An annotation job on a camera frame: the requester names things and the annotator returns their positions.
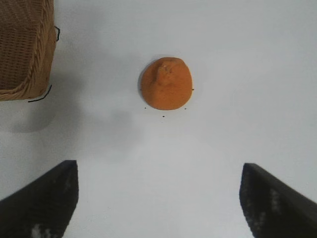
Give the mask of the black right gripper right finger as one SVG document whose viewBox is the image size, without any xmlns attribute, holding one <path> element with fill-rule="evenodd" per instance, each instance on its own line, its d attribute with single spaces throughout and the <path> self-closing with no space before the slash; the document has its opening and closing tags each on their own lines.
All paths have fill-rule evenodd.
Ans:
<svg viewBox="0 0 317 238">
<path fill-rule="evenodd" d="M 317 204 L 254 163 L 245 163 L 240 205 L 255 238 L 315 238 Z"/>
</svg>

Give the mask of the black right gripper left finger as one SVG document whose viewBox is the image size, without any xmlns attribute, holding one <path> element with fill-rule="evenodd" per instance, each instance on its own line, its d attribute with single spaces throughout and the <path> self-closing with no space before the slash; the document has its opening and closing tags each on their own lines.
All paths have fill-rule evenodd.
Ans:
<svg viewBox="0 0 317 238">
<path fill-rule="evenodd" d="M 78 199 L 77 162 L 65 160 L 0 201 L 0 236 L 61 238 Z"/>
</svg>

